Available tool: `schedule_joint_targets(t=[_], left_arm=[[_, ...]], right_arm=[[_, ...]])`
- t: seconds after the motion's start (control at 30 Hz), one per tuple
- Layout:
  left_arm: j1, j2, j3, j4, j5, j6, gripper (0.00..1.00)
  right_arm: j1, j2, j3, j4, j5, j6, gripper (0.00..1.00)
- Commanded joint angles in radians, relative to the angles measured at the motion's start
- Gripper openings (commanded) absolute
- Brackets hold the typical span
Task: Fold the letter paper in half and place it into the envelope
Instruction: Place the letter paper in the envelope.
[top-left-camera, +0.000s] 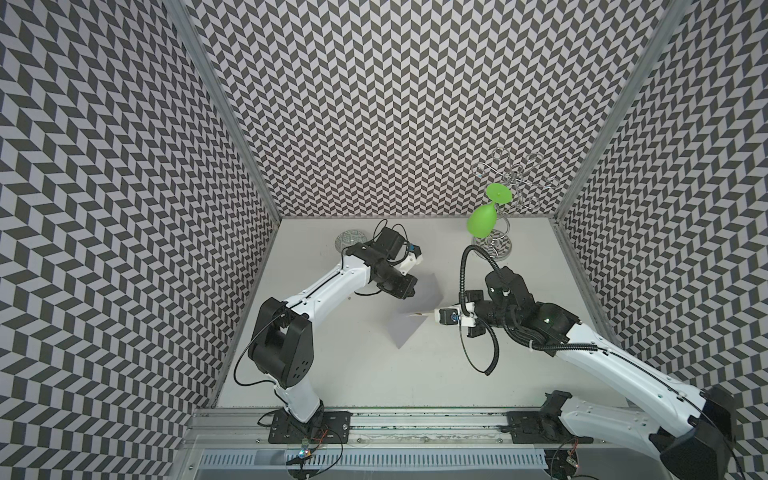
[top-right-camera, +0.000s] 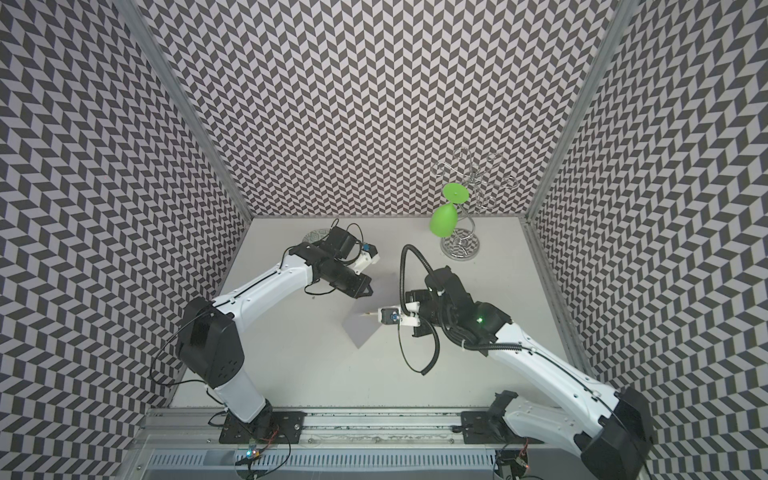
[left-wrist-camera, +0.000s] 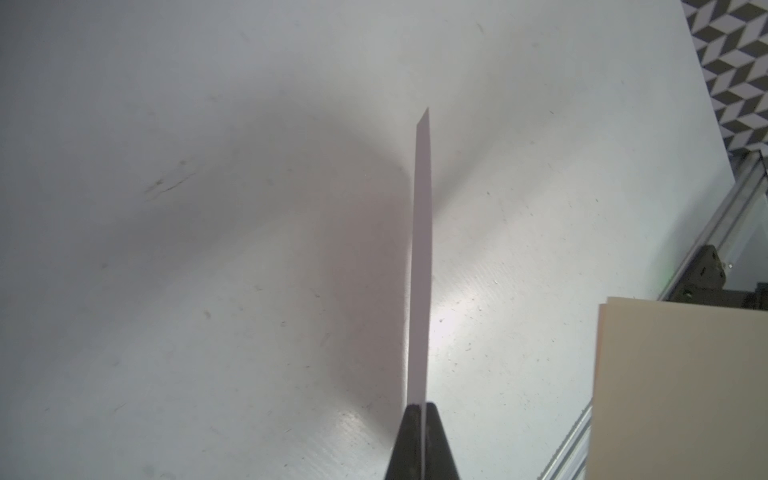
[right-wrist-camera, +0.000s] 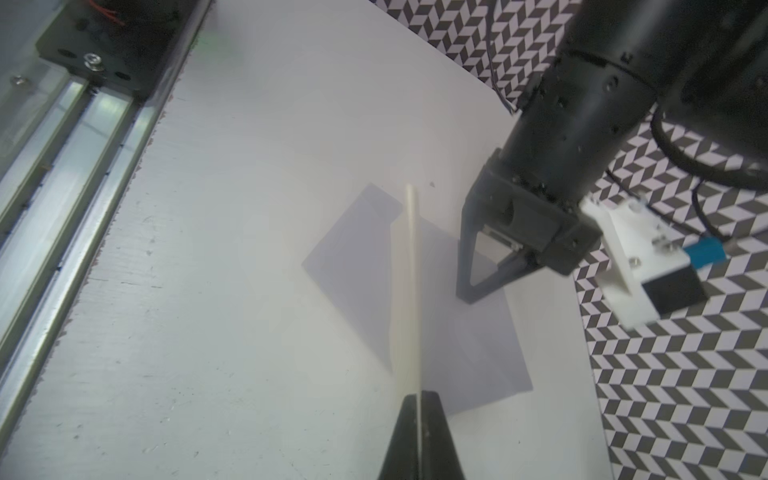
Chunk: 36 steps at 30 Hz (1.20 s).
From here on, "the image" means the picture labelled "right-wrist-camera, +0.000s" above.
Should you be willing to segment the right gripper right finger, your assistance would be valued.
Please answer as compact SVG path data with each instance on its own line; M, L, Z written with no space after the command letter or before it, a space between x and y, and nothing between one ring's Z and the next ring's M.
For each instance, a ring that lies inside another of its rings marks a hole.
M442 401L434 391L422 392L421 441L422 479L465 479Z

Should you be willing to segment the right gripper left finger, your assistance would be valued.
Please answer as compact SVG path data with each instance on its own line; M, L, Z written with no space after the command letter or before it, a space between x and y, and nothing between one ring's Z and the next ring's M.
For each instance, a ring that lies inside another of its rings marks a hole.
M378 480L416 480L419 477L418 403L406 395L384 456Z

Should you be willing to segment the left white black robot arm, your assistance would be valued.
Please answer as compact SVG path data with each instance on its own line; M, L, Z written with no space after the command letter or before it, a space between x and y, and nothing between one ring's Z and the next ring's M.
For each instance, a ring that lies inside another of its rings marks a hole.
M456 292L470 304L542 268L569 274L598 243L619 254L586 197L642 122L684 172L766 191L767 5L585 1L519 107L462 210Z

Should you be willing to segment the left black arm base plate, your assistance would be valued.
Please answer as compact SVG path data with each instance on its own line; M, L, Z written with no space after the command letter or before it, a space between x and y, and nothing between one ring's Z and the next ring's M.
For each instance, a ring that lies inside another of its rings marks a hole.
M149 98L199 0L66 1L35 44L39 56L100 87Z

